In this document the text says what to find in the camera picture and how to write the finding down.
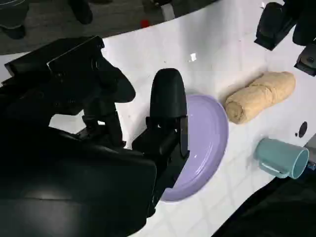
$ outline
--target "lavender plate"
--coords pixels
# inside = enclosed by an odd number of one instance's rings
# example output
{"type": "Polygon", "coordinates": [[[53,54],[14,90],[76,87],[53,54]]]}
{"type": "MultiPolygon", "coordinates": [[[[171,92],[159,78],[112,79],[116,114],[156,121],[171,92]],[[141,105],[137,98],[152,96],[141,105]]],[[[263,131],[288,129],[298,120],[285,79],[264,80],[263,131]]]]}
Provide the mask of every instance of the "lavender plate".
{"type": "Polygon", "coordinates": [[[222,105],[206,95],[187,96],[189,159],[164,201],[179,201],[197,193],[216,172],[226,149],[228,120],[222,105]]]}

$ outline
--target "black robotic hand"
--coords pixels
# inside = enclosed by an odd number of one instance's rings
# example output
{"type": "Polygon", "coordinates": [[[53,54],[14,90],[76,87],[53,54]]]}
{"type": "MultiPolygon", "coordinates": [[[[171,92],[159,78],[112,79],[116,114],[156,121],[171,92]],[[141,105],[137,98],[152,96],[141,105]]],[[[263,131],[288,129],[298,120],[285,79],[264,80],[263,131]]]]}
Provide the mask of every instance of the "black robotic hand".
{"type": "Polygon", "coordinates": [[[103,47],[99,37],[60,39],[6,64],[1,237],[126,237],[180,175],[189,157],[180,73],[157,73],[147,129],[124,149],[115,103],[132,101],[135,90],[103,47]],[[53,115],[81,110],[86,128],[78,134],[49,127],[53,115]]]}
{"type": "Polygon", "coordinates": [[[256,43],[273,50],[295,27],[293,42],[306,46],[295,67],[311,76],[316,75],[316,1],[284,0],[284,5],[266,5],[258,25],[256,43]]]}

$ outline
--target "rolled towel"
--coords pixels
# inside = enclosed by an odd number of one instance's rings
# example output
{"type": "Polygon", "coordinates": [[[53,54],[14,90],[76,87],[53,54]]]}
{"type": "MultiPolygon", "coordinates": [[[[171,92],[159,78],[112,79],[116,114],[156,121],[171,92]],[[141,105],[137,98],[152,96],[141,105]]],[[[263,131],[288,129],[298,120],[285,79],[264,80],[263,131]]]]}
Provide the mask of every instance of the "rolled towel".
{"type": "Polygon", "coordinates": [[[282,102],[289,97],[295,89],[295,76],[289,72],[268,72],[256,79],[250,86],[263,85],[271,90],[273,95],[272,104],[282,102]]]}
{"type": "Polygon", "coordinates": [[[229,96],[225,110],[230,121],[241,124],[252,120],[265,108],[286,99],[295,88],[295,77],[288,72],[265,73],[250,86],[229,96]]]}

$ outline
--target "floor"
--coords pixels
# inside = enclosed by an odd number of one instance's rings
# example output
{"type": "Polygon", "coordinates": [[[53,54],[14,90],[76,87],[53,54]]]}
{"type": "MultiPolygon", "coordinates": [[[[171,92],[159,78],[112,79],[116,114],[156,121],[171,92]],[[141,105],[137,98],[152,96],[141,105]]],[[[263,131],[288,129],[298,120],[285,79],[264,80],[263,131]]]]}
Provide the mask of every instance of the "floor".
{"type": "MultiPolygon", "coordinates": [[[[175,15],[185,15],[214,1],[174,0],[175,15]]],[[[144,19],[151,25],[164,21],[160,7],[153,6],[150,0],[109,0],[107,4],[91,3],[90,6],[94,20],[89,25],[81,25],[66,0],[31,0],[25,21],[27,36],[12,40],[0,32],[0,55],[32,51],[65,37],[110,37],[140,29],[144,19]]]]}

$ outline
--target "white tabletop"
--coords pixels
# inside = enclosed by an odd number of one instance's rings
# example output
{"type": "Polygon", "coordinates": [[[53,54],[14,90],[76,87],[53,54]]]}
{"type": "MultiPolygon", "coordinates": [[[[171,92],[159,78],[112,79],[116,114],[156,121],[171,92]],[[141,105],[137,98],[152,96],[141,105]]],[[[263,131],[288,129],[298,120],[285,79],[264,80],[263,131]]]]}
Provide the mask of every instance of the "white tabletop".
{"type": "MultiPolygon", "coordinates": [[[[261,171],[253,157],[261,138],[303,146],[316,133],[316,79],[293,67],[303,48],[292,43],[291,34],[273,52],[253,43],[261,6],[261,0],[220,0],[175,20],[104,39],[103,55],[123,71],[137,93],[131,103],[117,104],[129,146],[145,127],[151,85],[159,69],[178,69],[187,93],[208,94],[220,101],[266,70],[290,71],[297,79],[286,101],[246,124],[230,123],[224,158],[207,185],[181,202],[159,202],[156,214],[135,237],[210,237],[274,178],[261,171]],[[304,121],[306,135],[295,137],[304,121]]],[[[0,57],[1,79],[8,78],[2,65],[18,56],[0,57]]],[[[56,116],[51,126],[76,132],[84,126],[80,116],[56,116]]]]}

